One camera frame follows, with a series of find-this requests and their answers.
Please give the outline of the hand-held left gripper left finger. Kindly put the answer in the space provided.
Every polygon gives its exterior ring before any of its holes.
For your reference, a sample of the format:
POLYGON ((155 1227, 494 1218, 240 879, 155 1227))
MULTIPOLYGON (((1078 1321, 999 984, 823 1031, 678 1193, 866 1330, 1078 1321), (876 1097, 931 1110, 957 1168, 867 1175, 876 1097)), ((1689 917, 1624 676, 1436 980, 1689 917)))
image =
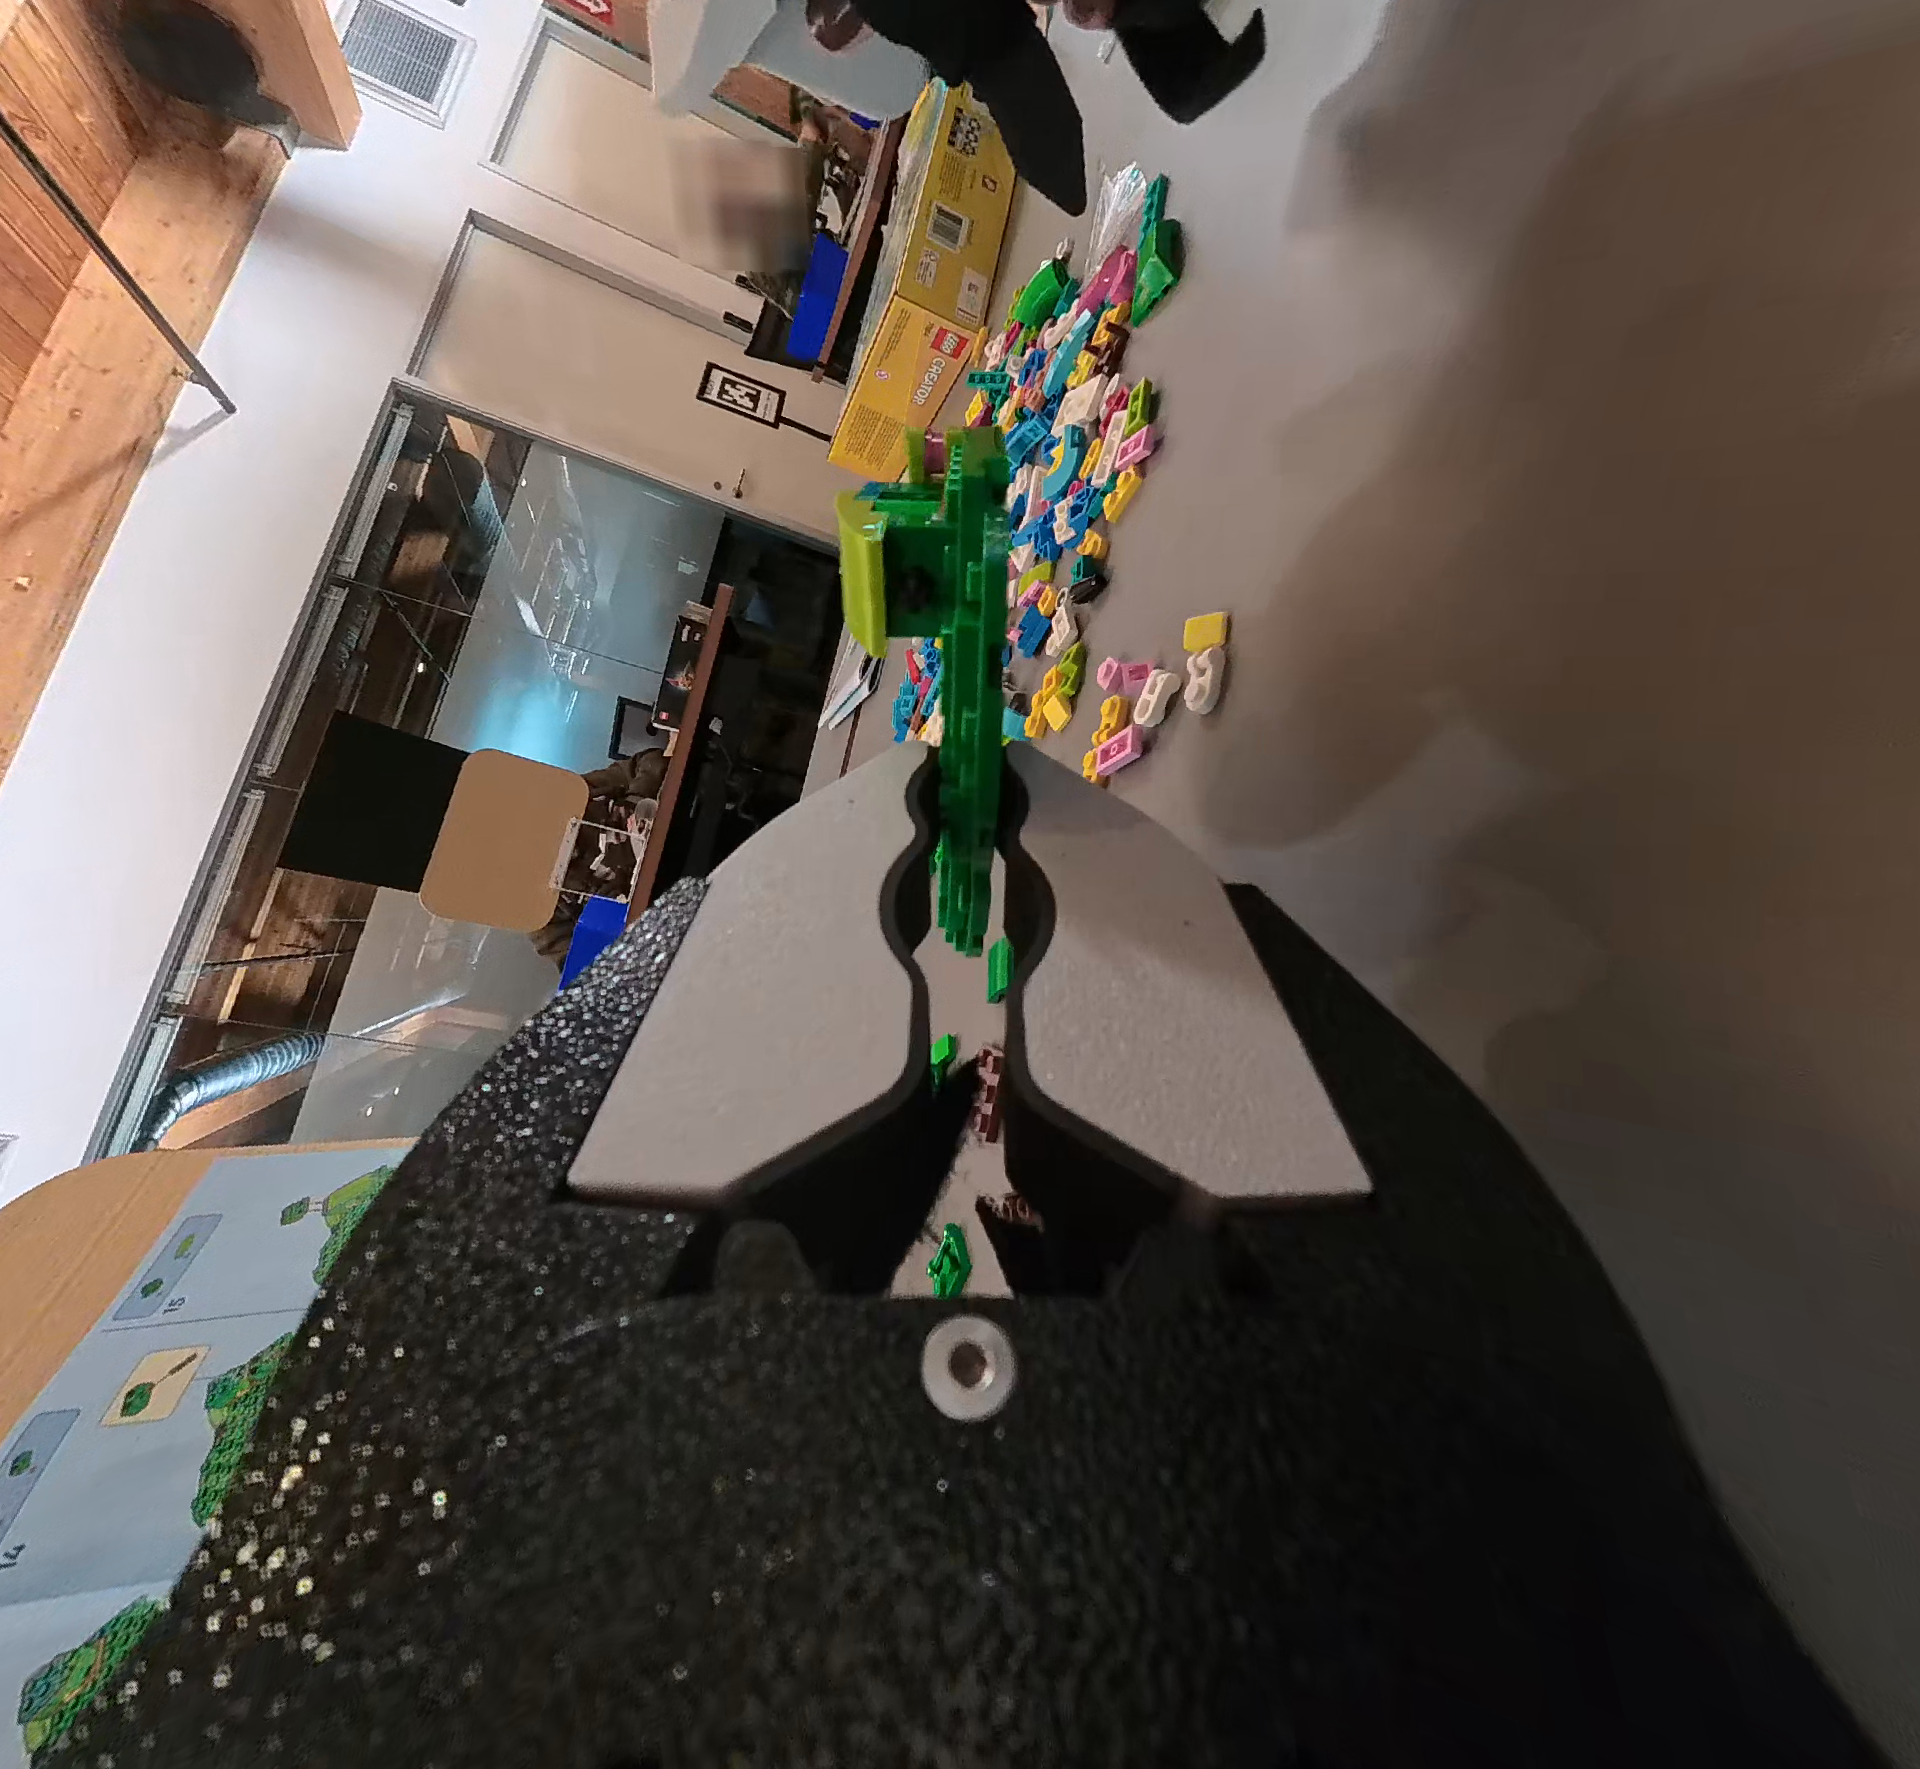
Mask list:
POLYGON ((702 883, 566 1175, 716 1250, 787 1230, 829 1294, 893 1292, 957 1156, 917 949, 938 756, 900 746, 805 797, 702 883))

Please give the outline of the black rectangular board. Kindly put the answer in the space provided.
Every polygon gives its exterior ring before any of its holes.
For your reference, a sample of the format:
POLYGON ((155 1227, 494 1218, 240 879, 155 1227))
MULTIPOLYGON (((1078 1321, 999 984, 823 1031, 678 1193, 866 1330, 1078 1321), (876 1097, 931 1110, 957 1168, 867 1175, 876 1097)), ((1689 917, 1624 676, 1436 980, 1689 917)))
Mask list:
POLYGON ((468 753, 334 710, 280 870, 420 893, 468 753))

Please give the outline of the clear plastic bag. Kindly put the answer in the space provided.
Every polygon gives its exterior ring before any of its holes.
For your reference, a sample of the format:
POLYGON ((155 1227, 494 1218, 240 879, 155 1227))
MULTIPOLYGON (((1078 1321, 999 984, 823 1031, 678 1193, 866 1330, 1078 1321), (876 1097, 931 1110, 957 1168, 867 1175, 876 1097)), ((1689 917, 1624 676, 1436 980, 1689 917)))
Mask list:
POLYGON ((1139 164, 1129 164, 1105 173, 1092 198, 1085 240, 1082 245, 1082 274, 1096 274, 1113 250, 1134 250, 1140 236, 1142 214, 1150 190, 1150 177, 1139 164))

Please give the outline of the yellow lego box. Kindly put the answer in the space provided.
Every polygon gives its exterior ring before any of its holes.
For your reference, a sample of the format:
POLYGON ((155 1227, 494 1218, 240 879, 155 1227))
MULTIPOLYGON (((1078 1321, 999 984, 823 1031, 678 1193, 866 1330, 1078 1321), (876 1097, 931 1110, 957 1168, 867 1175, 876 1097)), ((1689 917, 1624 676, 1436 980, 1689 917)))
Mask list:
POLYGON ((847 399, 829 460, 894 480, 985 340, 1019 188, 996 120, 968 87, 933 82, 907 119, 847 399))

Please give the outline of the metal ceiling rod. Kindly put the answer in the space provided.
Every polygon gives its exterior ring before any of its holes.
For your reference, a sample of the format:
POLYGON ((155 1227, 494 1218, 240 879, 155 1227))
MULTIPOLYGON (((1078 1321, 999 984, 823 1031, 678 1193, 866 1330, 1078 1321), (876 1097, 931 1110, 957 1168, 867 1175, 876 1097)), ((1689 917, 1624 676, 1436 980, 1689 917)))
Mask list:
POLYGON ((233 401, 229 391, 212 378, 199 354, 187 347, 176 327, 160 309, 150 293, 120 259, 120 255, 109 247, 109 240, 99 228, 85 218, 80 202, 68 191, 58 173, 47 168, 25 132, 12 125, 12 119, 7 115, 2 115, 2 140, 26 171, 33 186, 56 205, 58 214, 80 236, 84 248, 109 271, 109 278, 119 288, 119 291, 139 308, 146 325, 157 333, 157 336, 161 336, 173 359, 178 359, 178 362, 183 367, 187 379, 197 389, 203 389, 225 415, 234 415, 238 405, 233 401))

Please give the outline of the green lego build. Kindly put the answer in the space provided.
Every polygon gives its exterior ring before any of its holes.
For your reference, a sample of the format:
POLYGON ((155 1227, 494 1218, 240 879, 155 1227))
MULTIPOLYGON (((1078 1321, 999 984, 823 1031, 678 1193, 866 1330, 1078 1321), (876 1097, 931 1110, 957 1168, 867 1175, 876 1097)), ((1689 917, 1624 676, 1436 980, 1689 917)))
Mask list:
POLYGON ((931 815, 934 917, 963 957, 988 947, 1001 784, 1010 469, 996 428, 911 432, 900 479, 834 503, 844 622, 872 658, 896 637, 938 653, 931 815))

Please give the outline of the glass window wall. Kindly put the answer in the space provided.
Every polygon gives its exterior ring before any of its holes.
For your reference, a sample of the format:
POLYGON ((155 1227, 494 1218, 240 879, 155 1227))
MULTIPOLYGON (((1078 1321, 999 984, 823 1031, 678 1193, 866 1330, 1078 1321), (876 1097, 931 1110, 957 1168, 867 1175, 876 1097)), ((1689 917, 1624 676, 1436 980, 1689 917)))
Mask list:
POLYGON ((839 641, 834 572, 788 534, 401 394, 229 780, 88 1156, 160 1085, 257 1038, 318 1064, 161 1147, 420 1132, 560 987, 588 896, 702 871, 799 802, 839 641), (515 934, 280 870, 334 710, 583 773, 552 921, 515 934))

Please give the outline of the pile of colourful lego pieces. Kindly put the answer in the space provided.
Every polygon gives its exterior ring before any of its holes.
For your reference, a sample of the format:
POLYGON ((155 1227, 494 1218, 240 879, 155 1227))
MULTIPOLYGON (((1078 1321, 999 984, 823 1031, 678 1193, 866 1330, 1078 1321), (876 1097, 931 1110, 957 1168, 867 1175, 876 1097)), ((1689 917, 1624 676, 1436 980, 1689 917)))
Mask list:
MULTIPOLYGON (((1168 180, 1150 175, 1142 228, 1179 221, 1168 180)), ((963 379, 959 426, 996 428, 1010 469, 1007 742, 1040 742, 1071 716, 1083 684, 1078 629, 1112 581, 1113 528, 1162 441, 1162 389, 1133 365, 1134 250, 1092 276, 1071 247, 1034 270, 963 379)))

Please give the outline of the wall vent grille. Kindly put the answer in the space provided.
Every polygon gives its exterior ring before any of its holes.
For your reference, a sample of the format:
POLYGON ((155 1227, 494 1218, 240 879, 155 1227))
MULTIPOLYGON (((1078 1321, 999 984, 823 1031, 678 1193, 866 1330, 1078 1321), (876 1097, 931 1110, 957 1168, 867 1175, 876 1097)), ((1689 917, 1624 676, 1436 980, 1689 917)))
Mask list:
POLYGON ((334 17, 349 75, 375 103, 446 129, 477 40, 400 0, 340 0, 334 17))

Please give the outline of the brown wooden chair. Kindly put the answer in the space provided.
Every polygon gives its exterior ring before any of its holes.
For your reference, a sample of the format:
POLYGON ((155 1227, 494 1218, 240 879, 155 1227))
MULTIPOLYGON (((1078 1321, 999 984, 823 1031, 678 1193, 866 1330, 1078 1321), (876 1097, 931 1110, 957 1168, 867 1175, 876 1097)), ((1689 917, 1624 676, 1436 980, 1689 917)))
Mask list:
POLYGON ((587 807, 583 773, 509 751, 471 751, 426 861, 421 907, 503 933, 544 928, 587 807))

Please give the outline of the dark round ceiling fixture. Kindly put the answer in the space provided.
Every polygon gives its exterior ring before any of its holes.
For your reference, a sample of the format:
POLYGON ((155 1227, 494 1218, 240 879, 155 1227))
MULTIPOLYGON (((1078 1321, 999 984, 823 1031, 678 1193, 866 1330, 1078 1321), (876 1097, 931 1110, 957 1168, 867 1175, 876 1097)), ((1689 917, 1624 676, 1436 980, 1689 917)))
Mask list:
POLYGON ((292 113, 264 96, 258 66, 243 35, 194 0, 125 0, 117 25, 127 63, 161 95, 197 111, 297 138, 292 113))

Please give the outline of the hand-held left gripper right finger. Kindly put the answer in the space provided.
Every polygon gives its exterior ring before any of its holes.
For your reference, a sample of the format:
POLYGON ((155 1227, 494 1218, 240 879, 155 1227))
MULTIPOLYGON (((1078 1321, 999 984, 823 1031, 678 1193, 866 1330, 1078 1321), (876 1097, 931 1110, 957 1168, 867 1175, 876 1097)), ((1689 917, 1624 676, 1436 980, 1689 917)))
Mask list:
POLYGON ((1357 1206, 1372 1178, 1213 868, 1032 751, 1007 762, 1001 1151, 1020 1300, 1103 1295, 1168 1230, 1357 1206))

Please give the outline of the open lego instruction booklet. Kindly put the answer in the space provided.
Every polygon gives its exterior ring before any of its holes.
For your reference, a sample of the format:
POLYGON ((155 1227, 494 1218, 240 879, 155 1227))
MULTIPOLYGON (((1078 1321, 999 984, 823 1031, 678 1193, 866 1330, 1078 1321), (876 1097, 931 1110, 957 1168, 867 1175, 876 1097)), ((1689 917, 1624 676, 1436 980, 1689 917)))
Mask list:
POLYGON ((165 1610, 407 1148, 160 1151, 5 1208, 5 1766, 60 1738, 165 1610))

